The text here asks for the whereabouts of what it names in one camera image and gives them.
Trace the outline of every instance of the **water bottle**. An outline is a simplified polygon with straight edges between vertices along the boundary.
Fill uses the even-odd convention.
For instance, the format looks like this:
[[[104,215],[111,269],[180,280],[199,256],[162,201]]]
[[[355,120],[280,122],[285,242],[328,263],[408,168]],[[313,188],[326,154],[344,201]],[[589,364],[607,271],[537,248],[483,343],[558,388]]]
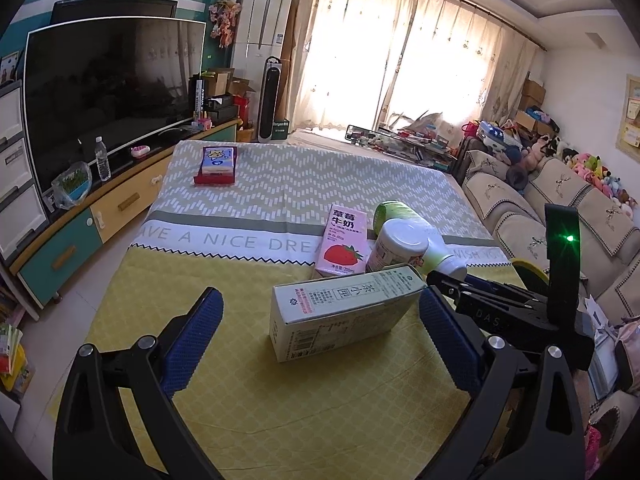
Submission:
[[[111,178],[111,168],[107,158],[107,147],[102,142],[102,137],[95,137],[95,161],[98,165],[100,180],[106,182]]]

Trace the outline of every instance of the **pink carton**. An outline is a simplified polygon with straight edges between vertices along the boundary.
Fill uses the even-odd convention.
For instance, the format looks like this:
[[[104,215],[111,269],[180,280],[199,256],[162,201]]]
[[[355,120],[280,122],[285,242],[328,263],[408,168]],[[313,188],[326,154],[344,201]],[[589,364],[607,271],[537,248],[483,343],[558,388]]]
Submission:
[[[367,214],[332,205],[316,259],[316,272],[324,278],[359,274],[365,271],[367,253]]]

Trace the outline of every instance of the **tower fan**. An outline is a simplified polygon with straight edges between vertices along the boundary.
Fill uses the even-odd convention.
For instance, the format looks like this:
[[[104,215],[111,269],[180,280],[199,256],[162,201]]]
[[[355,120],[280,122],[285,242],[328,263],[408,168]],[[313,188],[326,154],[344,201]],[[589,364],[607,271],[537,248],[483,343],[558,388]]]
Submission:
[[[262,91],[258,106],[258,142],[269,142],[273,130],[273,117],[276,113],[276,98],[282,63],[277,57],[269,56],[264,63]]]

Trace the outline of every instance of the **hanging flower decoration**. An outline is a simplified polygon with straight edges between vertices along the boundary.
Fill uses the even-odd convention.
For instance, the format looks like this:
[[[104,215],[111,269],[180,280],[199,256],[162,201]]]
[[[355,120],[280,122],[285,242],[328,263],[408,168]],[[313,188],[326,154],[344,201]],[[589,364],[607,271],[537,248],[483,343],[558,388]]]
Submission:
[[[209,19],[213,23],[210,36],[220,37],[220,48],[226,48],[233,42],[239,12],[240,4],[236,0],[218,0],[209,6]]]

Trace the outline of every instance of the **bulletin board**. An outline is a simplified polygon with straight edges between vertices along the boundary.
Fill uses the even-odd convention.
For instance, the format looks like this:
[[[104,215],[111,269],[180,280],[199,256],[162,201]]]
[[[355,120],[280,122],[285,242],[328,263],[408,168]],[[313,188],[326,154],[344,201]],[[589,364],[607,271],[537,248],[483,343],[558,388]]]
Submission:
[[[616,148],[640,162],[640,77],[627,74]]]

